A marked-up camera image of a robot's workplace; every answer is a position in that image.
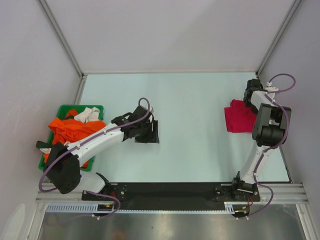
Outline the magenta t shirt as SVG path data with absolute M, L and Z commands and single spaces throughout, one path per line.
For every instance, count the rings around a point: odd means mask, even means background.
M 233 99 L 230 106 L 224 108 L 226 130 L 230 133 L 251 133 L 256 115 L 246 107 L 243 100 Z

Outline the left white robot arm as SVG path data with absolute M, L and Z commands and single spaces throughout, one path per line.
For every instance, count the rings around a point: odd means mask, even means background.
M 153 112 L 152 107 L 139 105 L 134 112 L 114 118 L 111 123 L 84 139 L 67 145 L 54 144 L 44 174 L 61 194 L 80 190 L 93 192 L 100 200 L 107 199 L 111 193 L 107 179 L 98 172 L 82 171 L 81 167 L 106 148 L 128 139 L 134 139 L 136 143 L 158 144 L 158 121 Z

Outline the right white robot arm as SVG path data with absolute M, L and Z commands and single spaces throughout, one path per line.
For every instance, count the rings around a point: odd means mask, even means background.
M 259 194 L 258 177 L 263 166 L 287 139 L 292 109 L 276 102 L 279 91 L 271 82 L 263 87 L 259 79 L 247 81 L 243 100 L 245 106 L 256 112 L 254 143 L 247 161 L 231 183 L 230 194 L 236 201 L 244 202 Z

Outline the cream t shirt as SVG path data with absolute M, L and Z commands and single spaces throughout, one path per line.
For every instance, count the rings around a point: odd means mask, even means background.
M 99 120 L 100 110 L 97 107 L 89 108 L 86 107 L 84 111 L 77 114 L 74 120 L 81 123 L 95 122 Z

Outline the black white garment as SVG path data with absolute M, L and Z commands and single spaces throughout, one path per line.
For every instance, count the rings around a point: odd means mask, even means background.
M 51 149 L 53 145 L 51 143 L 43 142 L 43 141 L 37 141 L 35 147 L 43 152 L 44 154 L 49 154 L 51 152 Z

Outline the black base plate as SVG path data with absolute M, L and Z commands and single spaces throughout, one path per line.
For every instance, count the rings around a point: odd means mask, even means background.
M 113 182 L 100 192 L 129 211 L 217 211 L 225 202 L 260 201 L 258 188 L 237 191 L 230 182 Z

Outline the aluminium frame rail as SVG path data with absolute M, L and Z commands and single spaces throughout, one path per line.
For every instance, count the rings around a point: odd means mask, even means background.
M 174 194 L 186 194 L 194 198 L 196 194 L 210 195 L 215 201 L 240 202 L 239 197 L 228 197 L 230 183 L 220 182 L 120 182 L 112 183 L 111 188 L 120 201 L 127 201 L 133 196 L 144 194 L 152 198 L 164 198 Z M 263 183 L 253 193 L 255 203 L 266 204 L 271 200 L 272 204 L 307 204 L 308 198 L 301 183 Z M 39 192 L 37 203 L 80 203 L 80 202 L 103 202 L 103 199 L 92 199 L 83 190 L 61 194 L 58 190 L 51 192 Z

